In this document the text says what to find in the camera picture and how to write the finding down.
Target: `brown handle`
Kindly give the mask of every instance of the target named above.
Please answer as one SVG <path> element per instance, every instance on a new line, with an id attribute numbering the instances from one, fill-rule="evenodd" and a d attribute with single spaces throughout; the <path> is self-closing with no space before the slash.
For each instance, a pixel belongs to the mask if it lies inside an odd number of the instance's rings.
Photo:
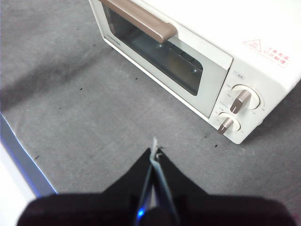
<path id="1" fill-rule="evenodd" d="M 130 0 L 100 1 L 160 43 L 178 33 L 172 24 L 165 23 Z"/>

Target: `blue led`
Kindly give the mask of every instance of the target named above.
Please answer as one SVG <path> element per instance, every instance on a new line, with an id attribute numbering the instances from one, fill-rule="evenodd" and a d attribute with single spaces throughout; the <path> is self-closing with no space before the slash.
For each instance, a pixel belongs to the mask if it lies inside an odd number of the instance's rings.
<path id="1" fill-rule="evenodd" d="M 139 209 L 138 210 L 138 214 L 137 214 L 138 219 L 140 219 L 143 215 L 144 215 L 144 210 L 143 209 Z"/>

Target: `oven front panel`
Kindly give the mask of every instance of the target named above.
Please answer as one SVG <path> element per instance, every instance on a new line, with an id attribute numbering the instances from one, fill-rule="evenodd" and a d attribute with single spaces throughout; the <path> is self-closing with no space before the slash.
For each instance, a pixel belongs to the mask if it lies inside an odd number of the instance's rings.
<path id="1" fill-rule="evenodd" d="M 228 68 L 196 51 L 189 39 L 176 35 L 159 43 L 98 0 L 92 3 L 99 6 L 94 13 L 106 40 L 209 118 Z"/>

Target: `temperature dial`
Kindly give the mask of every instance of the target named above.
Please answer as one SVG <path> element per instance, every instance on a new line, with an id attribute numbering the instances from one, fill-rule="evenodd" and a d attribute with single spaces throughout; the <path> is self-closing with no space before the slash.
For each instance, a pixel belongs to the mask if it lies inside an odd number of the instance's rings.
<path id="1" fill-rule="evenodd" d="M 222 112 L 219 114 L 219 121 L 222 122 L 218 129 L 220 134 L 224 134 L 226 130 L 238 131 L 240 129 L 240 123 L 232 115 Z"/>
<path id="2" fill-rule="evenodd" d="M 257 93 L 250 87 L 244 85 L 236 85 L 232 92 L 239 93 L 235 98 L 230 110 L 237 114 L 241 108 L 246 106 L 248 109 L 255 109 L 260 104 L 260 99 Z"/>

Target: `white toaster oven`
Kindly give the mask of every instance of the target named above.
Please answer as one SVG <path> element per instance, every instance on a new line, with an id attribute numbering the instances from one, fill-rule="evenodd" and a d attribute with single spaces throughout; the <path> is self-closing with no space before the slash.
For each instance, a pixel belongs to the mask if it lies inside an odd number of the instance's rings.
<path id="1" fill-rule="evenodd" d="M 236 144 L 301 79 L 298 0 L 89 1 L 110 46 Z"/>

